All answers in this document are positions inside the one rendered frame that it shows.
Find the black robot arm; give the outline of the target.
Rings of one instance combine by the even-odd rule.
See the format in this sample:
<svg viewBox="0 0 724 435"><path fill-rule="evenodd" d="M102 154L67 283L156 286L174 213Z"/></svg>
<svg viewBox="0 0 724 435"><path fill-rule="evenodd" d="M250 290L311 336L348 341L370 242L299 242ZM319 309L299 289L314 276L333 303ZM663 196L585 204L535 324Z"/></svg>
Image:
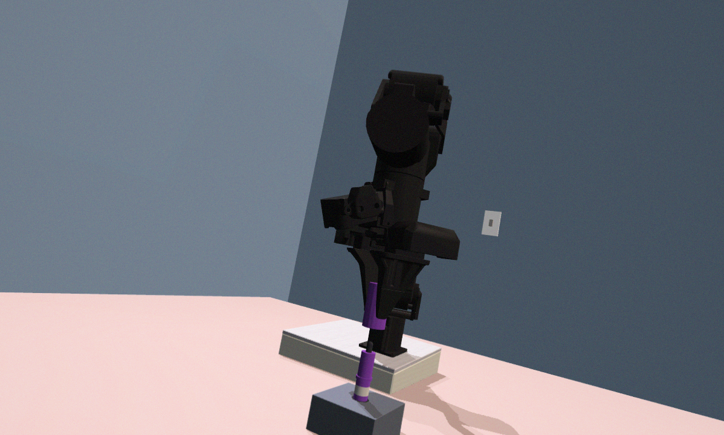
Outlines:
<svg viewBox="0 0 724 435"><path fill-rule="evenodd" d="M367 134L378 156L374 173L404 173L425 182L443 151L451 108L449 86L443 85L443 75L430 72L392 69L389 78L380 83L366 118ZM393 225L388 181L385 189L374 190L372 182L365 182L352 187L349 195L320 202L325 228L345 230L377 221L378 216L381 226ZM415 278L387 317L385 329L370 329L368 340L359 347L365 349L371 341L373 352L392 358L408 352L401 347L404 322L418 320L422 300L418 286Z"/></svg>

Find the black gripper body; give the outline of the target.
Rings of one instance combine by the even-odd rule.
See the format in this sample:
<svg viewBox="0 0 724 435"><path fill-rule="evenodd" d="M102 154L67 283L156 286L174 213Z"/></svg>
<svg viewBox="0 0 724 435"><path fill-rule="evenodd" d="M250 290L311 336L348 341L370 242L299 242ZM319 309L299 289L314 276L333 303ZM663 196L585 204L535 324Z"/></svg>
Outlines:
<svg viewBox="0 0 724 435"><path fill-rule="evenodd" d="M461 241L454 230L427 225L418 221L421 201L428 200L422 179L397 172L376 172L374 190L392 188L393 225L380 225L381 218L353 228L335 231L335 244L353 246L357 250L387 251L411 258L424 259L425 254L457 260Z"/></svg>

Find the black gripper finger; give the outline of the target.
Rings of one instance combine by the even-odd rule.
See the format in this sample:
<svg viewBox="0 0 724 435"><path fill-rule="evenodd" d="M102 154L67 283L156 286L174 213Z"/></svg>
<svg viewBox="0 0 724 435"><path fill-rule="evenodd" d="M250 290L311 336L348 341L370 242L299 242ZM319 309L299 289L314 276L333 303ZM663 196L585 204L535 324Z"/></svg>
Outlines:
<svg viewBox="0 0 724 435"><path fill-rule="evenodd" d="M369 251L378 265L376 318L385 320L418 273L425 265L430 264L430 260L387 251Z"/></svg>
<svg viewBox="0 0 724 435"><path fill-rule="evenodd" d="M360 278L362 283L362 290L364 296L364 309L366 305L367 292L369 283L378 283L378 265L374 262L370 251L357 250L356 248L346 247L354 258L357 260L360 266Z"/></svg>

